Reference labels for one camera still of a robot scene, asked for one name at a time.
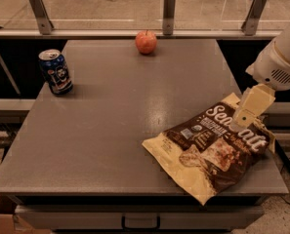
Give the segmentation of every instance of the metal post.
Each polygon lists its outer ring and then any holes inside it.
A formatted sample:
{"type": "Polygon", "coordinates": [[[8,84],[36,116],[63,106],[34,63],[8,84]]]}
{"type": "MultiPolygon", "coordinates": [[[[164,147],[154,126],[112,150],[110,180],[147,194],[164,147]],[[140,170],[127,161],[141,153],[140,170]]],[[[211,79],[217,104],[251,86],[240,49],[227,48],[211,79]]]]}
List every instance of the metal post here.
{"type": "Polygon", "coordinates": [[[39,32],[43,35],[50,35],[54,27],[48,18],[43,0],[29,0],[29,3],[36,17],[39,32]]]}
{"type": "Polygon", "coordinates": [[[1,67],[4,69],[9,81],[11,82],[12,87],[15,89],[16,93],[18,94],[18,96],[21,96],[21,92],[20,89],[14,79],[14,77],[12,76],[11,72],[9,71],[8,66],[6,65],[5,61],[3,60],[3,58],[0,55],[0,65],[1,67]]]}
{"type": "Polygon", "coordinates": [[[242,24],[242,32],[245,35],[255,35],[259,20],[267,0],[253,0],[249,14],[242,24]]]}
{"type": "Polygon", "coordinates": [[[164,0],[163,34],[172,35],[174,30],[174,14],[176,0],[164,0]]]}

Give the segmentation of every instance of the can lid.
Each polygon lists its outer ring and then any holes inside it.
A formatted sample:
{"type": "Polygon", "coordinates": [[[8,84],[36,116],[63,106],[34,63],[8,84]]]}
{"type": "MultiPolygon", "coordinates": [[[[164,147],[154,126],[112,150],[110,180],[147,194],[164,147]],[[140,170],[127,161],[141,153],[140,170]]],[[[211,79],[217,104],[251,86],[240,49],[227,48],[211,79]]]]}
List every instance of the can lid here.
{"type": "Polygon", "coordinates": [[[47,50],[40,53],[38,57],[42,60],[51,60],[56,59],[60,54],[59,50],[47,50]]]}

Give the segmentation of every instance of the chip bag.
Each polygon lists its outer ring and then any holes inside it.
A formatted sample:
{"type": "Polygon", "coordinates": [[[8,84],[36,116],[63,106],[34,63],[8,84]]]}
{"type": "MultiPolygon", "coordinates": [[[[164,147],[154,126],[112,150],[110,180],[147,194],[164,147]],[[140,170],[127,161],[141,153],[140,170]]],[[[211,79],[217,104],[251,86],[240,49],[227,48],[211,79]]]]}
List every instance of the chip bag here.
{"type": "Polygon", "coordinates": [[[274,137],[259,119],[241,132],[230,127],[239,102],[231,94],[143,142],[165,172],[201,205],[238,183],[267,150],[274,150],[274,137]]]}

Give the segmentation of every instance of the cardboard box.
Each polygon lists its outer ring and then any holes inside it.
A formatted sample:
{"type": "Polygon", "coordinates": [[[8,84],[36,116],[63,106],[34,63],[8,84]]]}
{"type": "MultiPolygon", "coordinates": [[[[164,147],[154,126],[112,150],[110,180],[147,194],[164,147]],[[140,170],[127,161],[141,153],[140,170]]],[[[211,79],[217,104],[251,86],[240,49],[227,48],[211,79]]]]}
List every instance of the cardboard box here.
{"type": "Polygon", "coordinates": [[[34,229],[15,215],[16,204],[8,197],[0,196],[0,234],[50,234],[51,230],[34,229]]]}

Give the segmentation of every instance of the drawer handle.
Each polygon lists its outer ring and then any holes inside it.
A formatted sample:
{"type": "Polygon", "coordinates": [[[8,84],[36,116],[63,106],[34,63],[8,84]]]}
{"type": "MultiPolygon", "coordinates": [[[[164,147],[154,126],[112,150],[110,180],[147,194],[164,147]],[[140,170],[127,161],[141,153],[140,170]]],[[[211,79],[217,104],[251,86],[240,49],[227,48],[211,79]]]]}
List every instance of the drawer handle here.
{"type": "Polygon", "coordinates": [[[150,228],[130,228],[130,227],[127,227],[126,224],[125,224],[125,216],[122,216],[122,228],[123,230],[126,230],[126,231],[147,231],[147,230],[158,230],[160,228],[160,217],[157,216],[156,217],[156,226],[154,227],[150,227],[150,228]]]}

